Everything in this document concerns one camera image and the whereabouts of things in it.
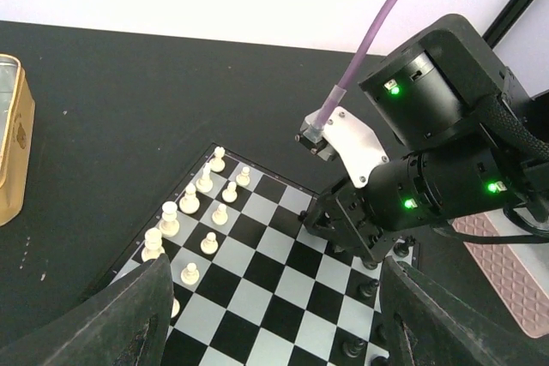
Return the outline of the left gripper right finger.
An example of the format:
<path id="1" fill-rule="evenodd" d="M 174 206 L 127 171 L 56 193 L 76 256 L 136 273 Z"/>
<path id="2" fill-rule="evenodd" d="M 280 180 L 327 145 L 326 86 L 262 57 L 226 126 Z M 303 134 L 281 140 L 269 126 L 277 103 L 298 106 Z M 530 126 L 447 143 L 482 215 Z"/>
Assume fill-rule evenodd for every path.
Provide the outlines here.
<path id="1" fill-rule="evenodd" d="M 406 262 L 379 286 L 390 365 L 547 365 L 548 350 L 499 327 Z"/>

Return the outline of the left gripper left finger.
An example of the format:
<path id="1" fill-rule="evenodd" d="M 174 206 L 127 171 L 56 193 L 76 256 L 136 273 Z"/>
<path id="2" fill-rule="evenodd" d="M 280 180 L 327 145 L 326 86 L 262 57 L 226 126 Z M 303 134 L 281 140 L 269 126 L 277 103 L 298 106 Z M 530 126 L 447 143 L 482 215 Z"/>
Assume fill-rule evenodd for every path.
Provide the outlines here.
<path id="1" fill-rule="evenodd" d="M 2 365 L 159 365 L 174 298 L 166 255 L 1 349 Z"/>

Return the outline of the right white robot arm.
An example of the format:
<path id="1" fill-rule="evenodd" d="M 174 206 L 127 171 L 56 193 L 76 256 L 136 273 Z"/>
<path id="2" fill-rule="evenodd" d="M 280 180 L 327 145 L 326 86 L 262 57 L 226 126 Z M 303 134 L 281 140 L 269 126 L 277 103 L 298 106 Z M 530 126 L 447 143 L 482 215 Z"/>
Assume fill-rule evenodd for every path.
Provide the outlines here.
<path id="1" fill-rule="evenodd" d="M 402 231 L 449 235 L 455 219 L 515 207 L 547 222 L 548 98 L 528 96 L 464 16 L 414 35 L 360 89 L 407 152 L 388 159 L 343 107 L 308 115 L 299 143 L 347 172 L 299 215 L 310 234 L 370 267 Z"/>

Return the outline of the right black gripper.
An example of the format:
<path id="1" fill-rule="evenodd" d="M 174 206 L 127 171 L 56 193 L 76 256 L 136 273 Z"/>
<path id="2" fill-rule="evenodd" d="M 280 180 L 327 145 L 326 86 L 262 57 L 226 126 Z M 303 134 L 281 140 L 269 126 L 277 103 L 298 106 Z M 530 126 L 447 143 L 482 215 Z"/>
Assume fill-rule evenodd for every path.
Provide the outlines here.
<path id="1" fill-rule="evenodd" d="M 329 241 L 336 253 L 347 252 L 368 268 L 382 262 L 399 239 L 372 223 L 363 191 L 348 177 L 314 198 L 299 221 L 311 235 Z"/>

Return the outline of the pile of black chess pieces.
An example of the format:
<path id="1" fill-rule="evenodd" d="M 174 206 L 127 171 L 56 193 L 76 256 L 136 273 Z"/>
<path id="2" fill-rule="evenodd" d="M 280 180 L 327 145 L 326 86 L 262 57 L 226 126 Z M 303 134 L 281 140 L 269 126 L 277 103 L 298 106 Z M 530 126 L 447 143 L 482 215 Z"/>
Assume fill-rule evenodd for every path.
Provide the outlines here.
<path id="1" fill-rule="evenodd" d="M 393 257 L 396 261 L 405 261 L 413 266 L 417 259 L 417 252 L 414 249 L 415 245 L 415 237 L 408 235 L 403 239 L 398 240 L 387 256 Z M 378 299 L 379 285 L 379 279 L 368 279 L 364 282 L 358 283 L 355 288 L 356 298 L 363 303 L 380 303 L 380 300 Z M 374 315 L 370 338 L 374 344 L 377 344 L 384 349 L 388 348 L 386 332 L 380 311 Z"/>

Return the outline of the pink metal tin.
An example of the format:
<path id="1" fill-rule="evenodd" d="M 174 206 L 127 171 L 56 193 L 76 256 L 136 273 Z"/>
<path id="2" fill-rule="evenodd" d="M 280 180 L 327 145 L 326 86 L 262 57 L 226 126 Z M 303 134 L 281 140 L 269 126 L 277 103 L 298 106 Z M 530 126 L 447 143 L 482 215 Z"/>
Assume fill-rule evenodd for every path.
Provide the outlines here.
<path id="1" fill-rule="evenodd" d="M 455 231 L 482 237 L 525 233 L 500 210 L 452 223 Z M 548 334 L 548 245 L 474 244 L 466 248 L 521 330 L 530 338 Z"/>

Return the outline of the black white chess board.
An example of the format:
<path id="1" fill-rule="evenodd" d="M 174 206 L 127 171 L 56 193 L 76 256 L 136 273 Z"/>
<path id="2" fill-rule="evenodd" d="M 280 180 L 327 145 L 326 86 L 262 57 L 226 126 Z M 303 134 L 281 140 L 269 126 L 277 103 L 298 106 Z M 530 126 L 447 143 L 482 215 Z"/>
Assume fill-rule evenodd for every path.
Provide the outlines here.
<path id="1" fill-rule="evenodd" d="M 214 149 L 188 153 L 166 195 L 154 202 L 147 228 L 158 227 L 162 205 L 177 206 L 185 187 L 199 178 Z M 164 365 L 369 365 L 387 364 L 388 348 L 371 341 L 380 303 L 355 296 L 358 283 L 379 279 L 326 240 L 310 235 L 299 214 L 315 198 L 308 189 L 230 152 L 226 167 L 213 173 L 211 191 L 199 195 L 193 214 L 178 206 L 179 231 L 162 246 L 171 264 L 180 310 L 171 318 L 161 358 Z M 244 166 L 250 184 L 238 185 L 233 203 L 222 191 Z M 212 214 L 226 204 L 228 221 Z M 215 232 L 219 244 L 205 255 L 201 241 Z M 194 262 L 200 279 L 184 285 L 180 274 Z"/>

